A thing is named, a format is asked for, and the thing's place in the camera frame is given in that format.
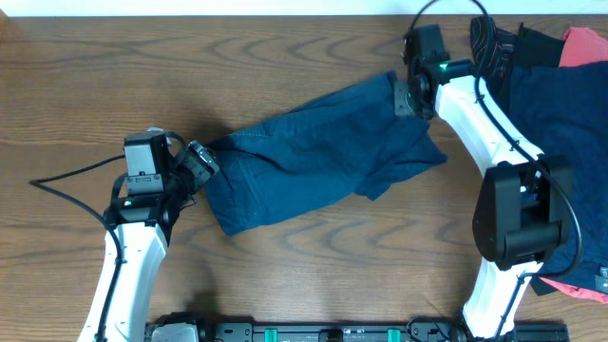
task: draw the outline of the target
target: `white wall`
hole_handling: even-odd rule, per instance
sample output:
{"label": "white wall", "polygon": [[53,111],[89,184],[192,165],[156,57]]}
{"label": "white wall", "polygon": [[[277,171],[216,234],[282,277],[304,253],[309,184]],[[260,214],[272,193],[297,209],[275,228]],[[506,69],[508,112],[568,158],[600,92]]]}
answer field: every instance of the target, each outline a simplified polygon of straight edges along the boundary
{"label": "white wall", "polygon": [[[428,0],[0,0],[9,16],[412,14]],[[606,14],[608,0],[481,0],[490,14]],[[427,13],[478,13],[443,0]]]}

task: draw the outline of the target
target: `wood grain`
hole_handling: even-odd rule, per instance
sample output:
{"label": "wood grain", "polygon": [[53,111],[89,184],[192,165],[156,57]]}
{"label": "wood grain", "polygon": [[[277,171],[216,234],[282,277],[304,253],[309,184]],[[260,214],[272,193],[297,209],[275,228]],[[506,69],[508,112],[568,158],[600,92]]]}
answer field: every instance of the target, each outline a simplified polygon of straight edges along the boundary
{"label": "wood grain", "polygon": [[[439,22],[453,57],[470,55],[469,16]],[[397,69],[411,20],[383,17],[20,18],[0,44],[0,336],[75,340],[102,265],[104,231],[27,186],[121,153],[126,134],[161,126],[211,141],[317,96]],[[498,16],[554,36],[604,16]],[[453,131],[430,134],[449,162],[309,215],[226,237],[200,196],[174,229],[150,318],[181,310],[259,321],[453,316],[479,254],[470,219],[481,178]],[[119,161],[57,187],[102,211]],[[574,341],[605,339],[608,310],[529,292],[519,319],[561,320]]]}

